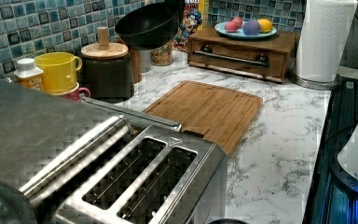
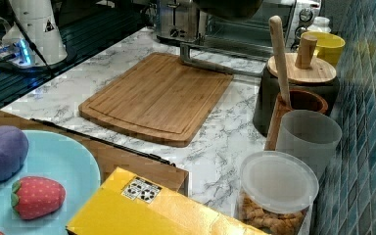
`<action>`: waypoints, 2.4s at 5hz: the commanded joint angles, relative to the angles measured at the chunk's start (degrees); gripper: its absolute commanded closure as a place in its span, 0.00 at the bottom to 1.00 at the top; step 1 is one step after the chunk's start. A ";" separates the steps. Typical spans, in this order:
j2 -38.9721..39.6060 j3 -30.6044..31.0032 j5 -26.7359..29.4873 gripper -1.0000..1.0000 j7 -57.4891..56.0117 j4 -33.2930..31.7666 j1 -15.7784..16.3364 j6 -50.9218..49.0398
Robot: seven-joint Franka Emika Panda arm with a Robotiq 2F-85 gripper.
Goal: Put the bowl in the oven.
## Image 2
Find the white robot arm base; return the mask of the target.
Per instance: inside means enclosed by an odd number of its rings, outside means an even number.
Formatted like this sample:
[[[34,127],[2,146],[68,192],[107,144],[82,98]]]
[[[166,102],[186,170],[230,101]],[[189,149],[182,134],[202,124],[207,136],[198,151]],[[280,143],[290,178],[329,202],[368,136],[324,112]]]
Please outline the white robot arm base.
[[[20,70],[52,69],[67,62],[51,0],[8,0],[14,24],[0,17],[0,59]]]

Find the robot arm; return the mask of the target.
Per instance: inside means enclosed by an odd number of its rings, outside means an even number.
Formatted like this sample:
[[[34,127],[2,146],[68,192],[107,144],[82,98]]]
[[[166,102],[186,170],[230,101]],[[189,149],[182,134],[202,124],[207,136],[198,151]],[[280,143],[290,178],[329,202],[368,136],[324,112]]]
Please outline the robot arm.
[[[229,21],[251,18],[263,0],[193,0],[203,12]]]

